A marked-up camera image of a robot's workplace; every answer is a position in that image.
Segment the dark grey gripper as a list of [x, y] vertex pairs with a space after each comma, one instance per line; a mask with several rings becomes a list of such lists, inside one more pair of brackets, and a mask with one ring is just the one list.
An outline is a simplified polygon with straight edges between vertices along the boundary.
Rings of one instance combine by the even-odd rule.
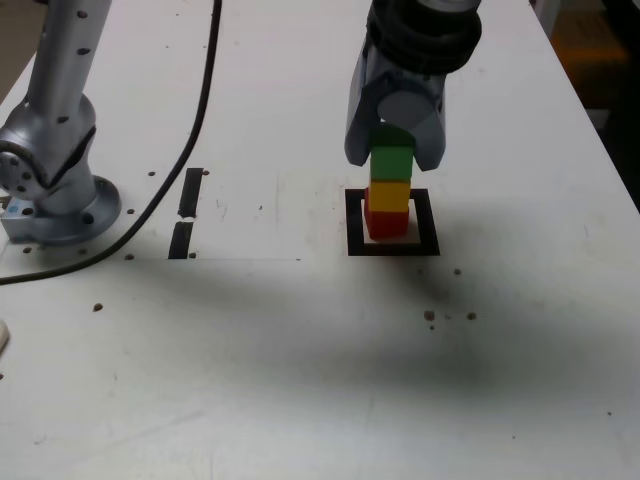
[[[435, 170], [446, 149], [444, 118], [438, 109], [444, 107], [445, 80], [445, 74], [403, 69], [365, 42], [349, 91], [344, 140], [348, 162], [355, 166], [367, 162], [370, 137], [380, 117], [412, 138], [414, 159], [421, 171]], [[378, 105], [380, 85], [396, 92]]]

